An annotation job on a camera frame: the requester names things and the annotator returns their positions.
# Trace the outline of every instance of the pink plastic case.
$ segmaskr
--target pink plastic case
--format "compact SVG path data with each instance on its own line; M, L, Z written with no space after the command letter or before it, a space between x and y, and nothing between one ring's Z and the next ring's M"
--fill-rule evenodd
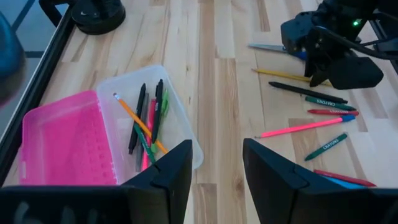
M31 110L22 127L20 184L116 184L95 91Z

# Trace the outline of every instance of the wooden table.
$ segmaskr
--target wooden table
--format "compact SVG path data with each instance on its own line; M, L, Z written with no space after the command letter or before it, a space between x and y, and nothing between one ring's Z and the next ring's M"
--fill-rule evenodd
M50 80L42 104L82 90L105 78L162 64L182 100L205 154L196 170L186 223L258 223L245 181L242 141L265 130L328 119L306 110L322 108L303 97L271 88L281 81L307 83L252 68L303 73L288 55L247 48L250 42L281 44L280 25L320 0L124 0L124 23L106 35L73 31ZM369 24L360 37L376 36ZM374 60L384 72L375 88L315 91L349 100L360 110L356 121L261 140L265 146L310 170L322 169L397 187L398 76L389 61ZM343 131L349 138L318 158L303 158ZM17 184L16 163L6 185Z

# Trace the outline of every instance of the blue object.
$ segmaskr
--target blue object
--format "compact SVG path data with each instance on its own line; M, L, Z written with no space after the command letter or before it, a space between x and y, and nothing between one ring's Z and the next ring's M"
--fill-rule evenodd
M334 182L334 183L336 183L336 184L338 184L340 186L343 186L343 187L345 187L347 189L365 189L366 188L365 186L362 186L362 185L359 185L359 184L353 184L353 183L350 183L350 182L345 182L343 180L335 179L335 178L332 178L332 177L325 177L324 175L320 175L320 176L324 177L324 178L326 178L326 179L328 179L328 180L330 180L330 181L332 181L332 182Z
M352 121L355 119L355 115L352 115L352 114L343 115L343 116L341 116L341 118L343 118L343 122Z
M256 49L263 49L263 50L271 50L275 52L281 52L288 54L286 51L286 48L282 45L268 45L268 44L249 44L249 47L253 47ZM307 53L306 52L296 52L291 54L294 57L299 58L300 60L306 60L307 59Z

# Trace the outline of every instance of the yellow pencil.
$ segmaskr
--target yellow pencil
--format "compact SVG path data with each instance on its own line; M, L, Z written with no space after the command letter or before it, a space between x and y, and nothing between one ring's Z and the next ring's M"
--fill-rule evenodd
M253 71L258 72L258 73L263 73L263 74L268 74L268 75L275 75L278 77L283 77L283 78L289 78L293 80L298 80L298 81L303 81L303 82L310 82L311 79L308 77L301 77L298 75L291 75L288 73L284 72L278 72L278 71L272 71L272 70L265 70L265 69L253 69ZM321 83L321 85L327 85L327 86L332 86L330 82L326 81Z
M131 118L141 127L141 129L151 138L152 137L152 133L149 131L149 129L147 128L147 126L139 119L139 117L132 112L132 110L130 109L129 105L127 105L126 102L124 102L124 100L122 100L120 98L120 96L116 93L113 93L113 96L119 101L120 105L122 105L122 107L127 111L127 113L131 116ZM157 145L157 147L159 147L159 149L166 154L167 153L167 149L163 146L163 144L159 141L156 140L155 144Z

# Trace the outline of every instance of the dark round base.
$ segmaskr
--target dark round base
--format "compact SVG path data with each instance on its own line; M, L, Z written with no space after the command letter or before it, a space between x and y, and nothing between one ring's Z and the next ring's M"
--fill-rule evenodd
M72 9L77 28L90 35L110 32L120 26L126 11L120 0L79 0Z

